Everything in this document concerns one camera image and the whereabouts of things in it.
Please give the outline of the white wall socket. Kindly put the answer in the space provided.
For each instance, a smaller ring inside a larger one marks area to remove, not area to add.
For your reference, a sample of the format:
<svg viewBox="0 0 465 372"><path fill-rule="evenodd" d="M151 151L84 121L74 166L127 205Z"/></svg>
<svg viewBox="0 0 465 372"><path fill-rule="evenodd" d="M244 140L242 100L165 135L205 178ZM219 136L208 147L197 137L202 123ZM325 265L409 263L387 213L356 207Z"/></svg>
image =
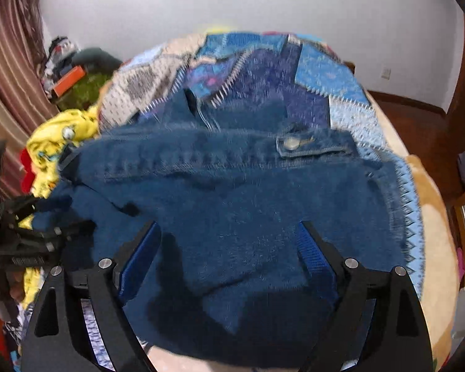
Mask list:
<svg viewBox="0 0 465 372"><path fill-rule="evenodd" d="M392 74L392 70L389 69L389 68L385 68L385 69L381 72L381 77L382 77L383 79L389 80L389 79L391 79L391 74Z"/></svg>

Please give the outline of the red cloth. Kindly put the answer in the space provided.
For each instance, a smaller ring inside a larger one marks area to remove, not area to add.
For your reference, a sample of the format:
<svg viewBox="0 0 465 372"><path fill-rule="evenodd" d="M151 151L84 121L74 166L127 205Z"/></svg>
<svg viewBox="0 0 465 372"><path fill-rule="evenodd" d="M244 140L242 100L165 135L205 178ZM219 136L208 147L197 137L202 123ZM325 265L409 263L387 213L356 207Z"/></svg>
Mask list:
<svg viewBox="0 0 465 372"><path fill-rule="evenodd" d="M26 148L20 152L19 160L22 171L21 192L29 193L36 179L36 173L33 170L33 162Z"/></svg>

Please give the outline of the blue denim jacket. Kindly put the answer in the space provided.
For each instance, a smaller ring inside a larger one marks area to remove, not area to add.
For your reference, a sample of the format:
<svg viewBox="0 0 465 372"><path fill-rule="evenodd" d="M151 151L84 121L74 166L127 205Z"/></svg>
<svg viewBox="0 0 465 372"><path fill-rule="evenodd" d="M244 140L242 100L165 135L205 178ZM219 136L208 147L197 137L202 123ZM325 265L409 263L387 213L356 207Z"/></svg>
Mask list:
<svg viewBox="0 0 465 372"><path fill-rule="evenodd" d="M327 323L336 282L300 245L310 222L344 257L405 264L395 166L363 158L347 131L289 120L281 101L208 108L181 91L159 120L111 129L59 161L36 230L89 219L64 252L84 268L149 221L162 242L124 311L137 336L229 365L296 368Z"/></svg>

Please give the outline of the beige plush bed cover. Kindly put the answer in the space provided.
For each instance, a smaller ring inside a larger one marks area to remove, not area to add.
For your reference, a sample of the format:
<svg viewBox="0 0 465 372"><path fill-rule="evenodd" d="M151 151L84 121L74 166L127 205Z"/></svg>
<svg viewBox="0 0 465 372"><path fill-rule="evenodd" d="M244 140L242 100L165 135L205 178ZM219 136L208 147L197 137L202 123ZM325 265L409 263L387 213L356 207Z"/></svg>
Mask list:
<svg viewBox="0 0 465 372"><path fill-rule="evenodd" d="M392 122L370 93L366 94L388 145L406 160L418 191L422 210L425 244L425 274L421 305L432 346L434 369L448 361L452 348L452 329L459 294L459 269L450 222L440 191L421 160L408 152Z"/></svg>

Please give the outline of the yellow cartoon blanket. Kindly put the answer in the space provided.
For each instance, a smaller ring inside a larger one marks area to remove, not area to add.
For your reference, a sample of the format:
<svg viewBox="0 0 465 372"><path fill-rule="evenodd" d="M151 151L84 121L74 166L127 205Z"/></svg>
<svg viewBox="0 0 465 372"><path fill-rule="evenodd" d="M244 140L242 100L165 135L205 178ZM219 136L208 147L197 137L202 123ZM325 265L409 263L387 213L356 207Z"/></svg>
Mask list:
<svg viewBox="0 0 465 372"><path fill-rule="evenodd" d="M46 198L59 182L58 163L68 144L78 147L99 135L97 105L86 110L69 109L40 125L26 143L36 179L30 192Z"/></svg>

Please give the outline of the striped red curtain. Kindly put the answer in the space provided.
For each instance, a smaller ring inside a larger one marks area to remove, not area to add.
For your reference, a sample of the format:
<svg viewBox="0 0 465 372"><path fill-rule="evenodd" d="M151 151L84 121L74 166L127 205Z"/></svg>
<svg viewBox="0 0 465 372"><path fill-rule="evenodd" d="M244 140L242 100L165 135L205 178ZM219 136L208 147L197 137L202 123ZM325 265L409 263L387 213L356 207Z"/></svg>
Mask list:
<svg viewBox="0 0 465 372"><path fill-rule="evenodd" d="M0 140L7 142L0 192L21 194L19 155L33 131L58 109L40 81L45 63L39 0L0 0Z"/></svg>

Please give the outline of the orange box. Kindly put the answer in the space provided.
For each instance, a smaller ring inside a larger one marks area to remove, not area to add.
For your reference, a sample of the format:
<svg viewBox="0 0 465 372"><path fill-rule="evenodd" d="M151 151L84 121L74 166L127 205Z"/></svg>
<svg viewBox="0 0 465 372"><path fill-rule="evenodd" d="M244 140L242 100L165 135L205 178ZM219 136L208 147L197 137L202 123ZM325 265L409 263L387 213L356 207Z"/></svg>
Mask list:
<svg viewBox="0 0 465 372"><path fill-rule="evenodd" d="M53 96L61 97L66 91L71 89L73 85L85 77L85 75L86 71L82 66L74 66L55 83L53 86Z"/></svg>

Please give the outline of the blue patchwork quilt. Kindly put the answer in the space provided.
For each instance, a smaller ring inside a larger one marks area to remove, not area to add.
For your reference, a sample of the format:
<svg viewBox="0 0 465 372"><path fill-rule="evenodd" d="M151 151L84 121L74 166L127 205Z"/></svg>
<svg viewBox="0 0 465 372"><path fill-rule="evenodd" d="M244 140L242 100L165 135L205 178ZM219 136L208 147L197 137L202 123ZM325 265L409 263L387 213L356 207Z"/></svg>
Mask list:
<svg viewBox="0 0 465 372"><path fill-rule="evenodd" d="M101 131L158 120L170 97L187 87L213 108L245 100L285 102L308 127L348 131L366 159L395 166L405 214L406 269L423 290L423 218L407 152L347 65L320 39L300 34L189 34L124 63L100 96Z"/></svg>

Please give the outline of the dark grey cushion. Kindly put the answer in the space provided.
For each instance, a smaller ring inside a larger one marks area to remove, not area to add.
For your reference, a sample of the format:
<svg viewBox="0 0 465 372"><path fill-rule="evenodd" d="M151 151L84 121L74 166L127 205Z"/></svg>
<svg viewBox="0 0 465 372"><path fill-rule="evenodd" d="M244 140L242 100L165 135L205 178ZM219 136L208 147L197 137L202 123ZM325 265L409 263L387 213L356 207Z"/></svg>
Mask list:
<svg viewBox="0 0 465 372"><path fill-rule="evenodd" d="M77 51L72 56L71 64L80 65L87 71L112 73L122 65L122 61L100 48L88 48Z"/></svg>

